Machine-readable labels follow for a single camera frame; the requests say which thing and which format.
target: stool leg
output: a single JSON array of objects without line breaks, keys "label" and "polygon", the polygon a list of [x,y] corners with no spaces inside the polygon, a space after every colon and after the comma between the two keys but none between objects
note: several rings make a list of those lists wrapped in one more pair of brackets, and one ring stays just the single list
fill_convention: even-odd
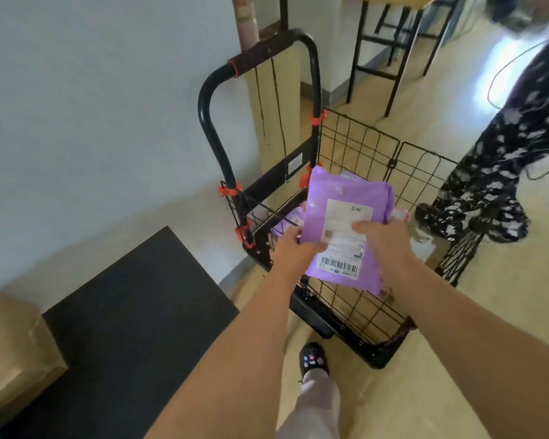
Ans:
[{"label": "stool leg", "polygon": [[447,13],[446,22],[443,24],[443,27],[441,28],[441,32],[439,32],[439,37],[436,40],[435,46],[433,47],[433,50],[431,52],[431,57],[429,57],[429,61],[427,62],[427,66],[425,66],[425,70],[423,71],[423,76],[427,75],[429,72],[429,68],[431,68],[431,65],[433,64],[433,60],[435,59],[435,56],[437,55],[437,51],[441,47],[441,44],[443,43],[443,37],[446,36],[447,28],[449,27],[451,23],[451,18],[454,16],[455,9],[457,8],[458,3],[460,0],[454,0],[453,5],[451,6],[450,11]]},{"label": "stool leg", "polygon": [[386,20],[386,16],[388,15],[389,10],[390,10],[390,5],[386,5],[384,10],[382,11],[381,18],[378,20],[376,29],[374,29],[374,34],[379,34],[381,32],[381,28],[384,25],[384,22]]},{"label": "stool leg", "polygon": [[[395,41],[398,41],[398,39],[400,38],[400,32],[404,28],[404,25],[407,22],[407,19],[409,18],[410,13],[411,13],[410,7],[403,7],[403,10],[400,13],[399,24],[396,26],[395,35],[393,36]],[[395,58],[395,50],[396,48],[394,46],[390,48],[390,56],[388,57],[388,66],[392,64],[392,60],[393,58]]]},{"label": "stool leg", "polygon": [[407,47],[404,50],[403,60],[400,62],[399,73],[396,75],[395,86],[392,88],[390,100],[388,101],[388,106],[386,107],[385,117],[388,117],[390,115],[390,110],[392,109],[392,103],[395,102],[396,92],[399,90],[399,85],[401,80],[403,79],[404,70],[407,67],[407,63],[409,62],[409,57],[411,56],[411,49],[413,48],[415,39],[417,39],[419,27],[421,27],[422,18],[423,18],[423,9],[420,9],[417,12],[417,15],[415,16],[415,21],[413,23],[413,27],[411,28],[411,33],[409,34],[407,39]]},{"label": "stool leg", "polygon": [[350,84],[348,85],[348,98],[346,103],[352,101],[353,84],[356,78],[356,66],[360,59],[360,45],[362,44],[362,31],[364,30],[364,24],[366,23],[366,14],[368,13],[368,2],[362,2],[362,11],[360,13],[360,23],[358,24],[358,35],[356,35],[356,47],[353,50],[352,72],[350,73]]}]

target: black wire grid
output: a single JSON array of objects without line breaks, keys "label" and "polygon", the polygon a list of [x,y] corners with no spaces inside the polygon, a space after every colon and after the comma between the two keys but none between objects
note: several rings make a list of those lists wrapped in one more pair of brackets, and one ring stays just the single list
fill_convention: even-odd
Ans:
[{"label": "black wire grid", "polygon": [[[432,203],[447,175],[457,164],[332,110],[327,110],[321,127],[318,161],[333,174],[347,171],[364,180],[388,182],[395,193],[395,207],[409,212],[413,212],[419,203]],[[307,198],[307,191],[297,187],[296,193],[276,209],[266,201],[254,200],[243,191],[239,194],[246,201],[247,209],[251,209],[247,218],[256,241],[256,246],[246,248],[246,251],[270,269],[270,251],[276,249],[278,236],[288,225],[295,225],[286,216]],[[228,203],[236,224],[240,226],[230,197]],[[482,237],[469,231],[458,243],[450,246],[437,272],[456,285]],[[399,308],[399,303],[387,287],[381,289],[380,296],[375,296],[367,291],[304,276],[298,290],[306,305],[314,308],[328,325],[337,323],[332,331],[335,334],[338,330],[342,332],[344,341],[374,368],[386,365],[400,345],[399,341],[410,329],[414,329],[414,323]],[[384,359],[374,362],[364,357],[366,350],[362,348],[366,346],[376,347],[368,350],[372,355],[379,348],[386,348],[390,353],[385,355],[385,362]]]}]

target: cart handle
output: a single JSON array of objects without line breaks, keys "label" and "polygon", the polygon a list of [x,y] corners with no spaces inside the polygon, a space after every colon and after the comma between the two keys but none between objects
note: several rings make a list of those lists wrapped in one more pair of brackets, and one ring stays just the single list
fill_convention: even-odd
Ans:
[{"label": "cart handle", "polygon": [[[210,102],[213,92],[221,83],[224,83],[231,78],[236,78],[247,73],[248,71],[256,68],[258,65],[273,58],[277,54],[281,53],[285,49],[290,48],[295,41],[302,42],[309,51],[309,65],[311,67],[311,80],[313,83],[313,117],[319,119],[321,117],[321,79],[319,73],[319,61],[317,57],[317,46],[313,41],[313,38],[301,29],[291,29],[285,32],[279,32],[266,41],[257,43],[249,50],[243,51],[236,57],[231,58],[225,65],[212,72],[212,74],[205,80],[201,90],[199,91],[199,98],[197,102],[197,112],[199,115],[199,122],[205,132],[205,136],[210,142],[210,146],[215,155],[215,158],[220,164],[222,174],[224,175],[224,181],[226,186],[230,189],[236,188],[236,177],[232,170],[232,165],[228,159],[228,155],[224,150],[224,146],[218,137],[214,125],[210,117]],[[319,126],[313,126],[313,135],[318,139]],[[311,158],[311,167],[315,166],[317,151],[313,152],[314,156]]]}]

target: black metal stool frame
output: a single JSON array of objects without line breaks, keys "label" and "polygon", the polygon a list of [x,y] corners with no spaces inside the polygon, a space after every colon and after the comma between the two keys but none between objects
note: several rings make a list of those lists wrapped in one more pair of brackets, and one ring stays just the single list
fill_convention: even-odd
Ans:
[{"label": "black metal stool frame", "polygon": [[[369,73],[371,75],[376,75],[377,77],[387,78],[388,80],[393,80],[395,82],[395,85],[392,89],[392,93],[390,94],[388,106],[386,107],[385,117],[388,117],[390,115],[390,110],[392,109],[392,105],[395,102],[396,93],[399,90],[400,82],[403,79],[404,70],[407,67],[407,63],[409,62],[411,50],[413,48],[413,44],[415,43],[415,40],[417,39],[417,36],[422,38],[429,38],[431,40],[436,41],[435,46],[433,47],[433,50],[431,52],[431,56],[429,57],[429,61],[425,66],[425,70],[423,71],[423,76],[425,76],[429,72],[429,69],[431,68],[433,60],[437,55],[437,51],[439,50],[439,48],[441,47],[441,44],[443,43],[443,38],[446,35],[447,28],[451,23],[451,18],[453,17],[453,14],[455,12],[455,9],[457,8],[459,1],[460,0],[452,0],[452,1],[436,0],[432,3],[432,6],[438,6],[438,7],[446,6],[450,8],[450,11],[448,12],[446,17],[446,21],[443,24],[443,27],[441,28],[439,35],[429,34],[429,33],[419,33],[419,28],[421,27],[421,20],[423,18],[423,11],[424,11],[423,9],[419,9],[415,14],[415,18],[411,28],[404,27],[412,11],[410,7],[406,7],[406,6],[403,7],[403,11],[400,15],[399,24],[395,25],[395,24],[385,23],[386,16],[388,15],[388,12],[390,10],[390,5],[386,5],[384,10],[382,11],[382,15],[378,21],[378,24],[376,25],[374,36],[369,36],[364,34],[364,26],[366,24],[366,15],[368,14],[368,6],[370,2],[363,1],[362,10],[360,13],[360,22],[358,24],[358,35],[356,37],[356,47],[354,48],[354,52],[353,52],[352,71],[350,73],[350,84],[348,85],[348,98],[346,100],[346,103],[350,103],[352,101],[352,92],[353,92],[353,85],[356,78],[356,71]],[[387,38],[381,38],[376,36],[381,31],[382,27],[395,29],[395,35],[393,40],[388,40]],[[404,43],[401,43],[399,41],[399,38],[400,38],[400,35],[403,33],[407,35],[407,38],[404,41]],[[370,41],[371,43],[378,43],[378,44],[383,44],[385,46],[389,46],[390,57],[388,61],[388,66],[390,66],[392,63],[392,60],[395,56],[396,48],[403,49],[404,56],[402,61],[400,62],[398,73],[395,75],[392,73],[387,73],[385,71],[370,69],[370,68],[367,68],[366,66],[360,66],[358,64],[358,60],[360,58],[360,48],[362,45],[362,40]]]}]

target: cart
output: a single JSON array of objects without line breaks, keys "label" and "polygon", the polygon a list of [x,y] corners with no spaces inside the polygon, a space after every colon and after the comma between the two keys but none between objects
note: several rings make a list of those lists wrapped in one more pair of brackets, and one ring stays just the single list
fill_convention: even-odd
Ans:
[{"label": "cart", "polygon": [[[236,182],[228,155],[212,125],[212,94],[221,83],[255,70],[296,41],[302,42],[309,52],[314,89],[311,137],[243,189]],[[298,29],[258,43],[215,70],[201,87],[198,113],[224,175],[218,191],[228,201],[235,232],[243,249],[267,271],[272,266],[271,251],[276,249],[283,222],[295,224],[286,216],[307,199],[309,175],[316,165],[334,174],[345,170],[369,181],[386,181],[395,192],[395,207],[412,211],[417,204],[435,199],[457,164],[346,115],[323,110],[317,48],[313,39]],[[269,206],[269,197],[297,177],[296,191],[279,206]],[[436,271],[456,286],[482,238],[483,234],[469,229],[450,246]],[[416,328],[387,287],[377,297],[367,291],[303,276],[292,294],[290,309],[322,338],[338,336],[374,369],[384,368],[409,331]]]}]

